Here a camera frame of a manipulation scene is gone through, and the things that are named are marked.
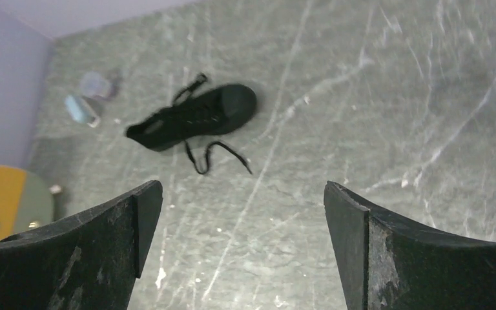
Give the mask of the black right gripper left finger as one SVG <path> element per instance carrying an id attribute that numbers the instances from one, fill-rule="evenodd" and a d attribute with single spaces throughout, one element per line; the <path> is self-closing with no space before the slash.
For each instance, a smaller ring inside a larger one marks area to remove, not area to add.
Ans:
<path id="1" fill-rule="evenodd" d="M 0 241 L 0 309 L 126 309 L 163 203 L 150 180 Z"/>

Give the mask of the black canvas sneaker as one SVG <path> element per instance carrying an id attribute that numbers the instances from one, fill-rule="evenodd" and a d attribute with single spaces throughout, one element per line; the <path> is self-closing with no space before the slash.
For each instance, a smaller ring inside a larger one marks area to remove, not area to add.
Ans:
<path id="1" fill-rule="evenodd" d="M 231 133 L 251 120 L 257 105 L 253 89 L 227 84 L 159 109 L 141 123 L 129 126 L 125 136 L 162 152 L 196 136 Z"/>

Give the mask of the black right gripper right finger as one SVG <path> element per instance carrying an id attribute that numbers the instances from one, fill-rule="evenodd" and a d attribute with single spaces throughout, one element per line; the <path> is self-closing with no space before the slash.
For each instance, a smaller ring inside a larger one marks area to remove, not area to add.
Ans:
<path id="1" fill-rule="evenodd" d="M 496 242 L 421 224 L 333 181 L 324 209 L 348 309 L 496 309 Z"/>

